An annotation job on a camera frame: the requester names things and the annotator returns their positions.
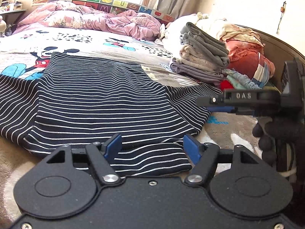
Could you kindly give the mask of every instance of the pink blanket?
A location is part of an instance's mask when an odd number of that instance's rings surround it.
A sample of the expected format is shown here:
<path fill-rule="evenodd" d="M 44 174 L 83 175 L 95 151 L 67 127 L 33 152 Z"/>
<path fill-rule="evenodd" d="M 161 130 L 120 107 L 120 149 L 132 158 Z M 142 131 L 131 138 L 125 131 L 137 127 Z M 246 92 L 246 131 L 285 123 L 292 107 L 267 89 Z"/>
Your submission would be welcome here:
<path fill-rule="evenodd" d="M 118 15 L 71 2 L 54 1 L 42 5 L 18 23 L 14 33 L 42 27 L 91 29 L 137 39 L 155 40 L 160 22 L 147 13 L 127 10 Z"/>
<path fill-rule="evenodd" d="M 237 61 L 250 52 L 259 52 L 263 54 L 263 47 L 256 44 L 239 40 L 227 40 L 226 47 L 229 51 L 231 62 Z"/>

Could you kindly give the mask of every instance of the cartoon print bedding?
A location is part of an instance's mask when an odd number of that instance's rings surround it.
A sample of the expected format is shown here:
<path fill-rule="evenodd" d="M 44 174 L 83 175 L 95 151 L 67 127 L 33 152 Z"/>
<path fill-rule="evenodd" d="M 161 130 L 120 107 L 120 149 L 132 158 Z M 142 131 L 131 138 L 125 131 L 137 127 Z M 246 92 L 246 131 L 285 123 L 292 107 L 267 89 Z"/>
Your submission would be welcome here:
<path fill-rule="evenodd" d="M 0 38 L 0 74 L 26 80 L 42 76 L 53 52 L 140 63 L 149 77 L 173 87 L 200 82 L 169 72 L 171 54 L 151 41 L 94 30 L 45 28 Z"/>

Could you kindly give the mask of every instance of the mickey mouse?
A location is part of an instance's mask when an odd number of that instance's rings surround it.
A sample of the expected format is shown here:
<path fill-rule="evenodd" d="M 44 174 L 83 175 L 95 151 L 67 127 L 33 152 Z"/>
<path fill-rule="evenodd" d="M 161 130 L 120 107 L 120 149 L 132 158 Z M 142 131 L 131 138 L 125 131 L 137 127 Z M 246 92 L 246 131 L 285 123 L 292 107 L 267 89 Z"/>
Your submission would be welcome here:
<path fill-rule="evenodd" d="M 114 39 L 114 38 L 110 38 L 114 41 L 111 41 L 109 39 L 106 39 L 106 43 L 104 43 L 104 45 L 106 46 L 112 46 L 112 47 L 122 47 L 124 48 L 125 50 L 128 50 L 128 51 L 132 51 L 134 52 L 135 51 L 135 48 L 133 47 L 128 47 L 128 46 L 125 46 L 124 44 L 122 43 L 129 43 L 128 41 L 125 41 L 125 40 L 118 40 L 118 39 Z"/>
<path fill-rule="evenodd" d="M 67 49 L 67 50 L 59 50 L 58 47 L 50 46 L 43 49 L 41 52 L 30 52 L 37 59 L 35 61 L 35 65 L 29 68 L 26 68 L 25 64 L 12 64 L 6 67 L 1 74 L 10 76 L 10 77 L 19 77 L 24 73 L 34 70 L 36 68 L 43 68 L 43 70 L 35 72 L 30 76 L 26 77 L 25 80 L 33 80 L 40 78 L 43 74 L 44 69 L 48 66 L 51 60 L 51 54 L 53 52 L 62 52 L 62 53 L 76 53 L 79 52 L 78 49 Z"/>

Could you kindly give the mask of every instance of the pink comforter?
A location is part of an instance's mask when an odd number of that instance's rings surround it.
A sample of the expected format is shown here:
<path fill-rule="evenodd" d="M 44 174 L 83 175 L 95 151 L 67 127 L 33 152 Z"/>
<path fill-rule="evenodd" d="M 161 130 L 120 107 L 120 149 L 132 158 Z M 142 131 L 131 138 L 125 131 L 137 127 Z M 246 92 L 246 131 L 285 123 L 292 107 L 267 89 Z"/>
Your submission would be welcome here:
<path fill-rule="evenodd" d="M 71 2 L 54 1 L 42 5 L 18 23 L 14 33 L 42 27 L 91 29 L 137 39 L 155 40 L 160 22 L 147 13 L 127 10 L 118 15 Z"/>

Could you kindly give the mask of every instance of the headboard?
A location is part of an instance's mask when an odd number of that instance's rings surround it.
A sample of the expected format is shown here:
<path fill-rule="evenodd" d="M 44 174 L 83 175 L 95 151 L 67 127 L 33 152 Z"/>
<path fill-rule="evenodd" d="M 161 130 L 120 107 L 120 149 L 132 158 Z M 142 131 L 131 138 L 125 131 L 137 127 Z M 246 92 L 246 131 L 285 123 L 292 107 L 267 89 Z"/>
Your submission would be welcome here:
<path fill-rule="evenodd" d="M 48 0 L 48 2 L 52 1 L 67 1 L 72 2 L 77 5 L 84 5 L 88 7 L 92 7 L 94 9 L 104 11 L 107 13 L 119 14 L 126 10 L 134 10 L 141 13 L 148 13 L 158 19 L 160 23 L 167 25 L 169 22 L 173 22 L 174 18 L 170 15 L 167 15 L 163 12 L 145 7 L 143 5 L 130 3 L 121 0 Z"/>

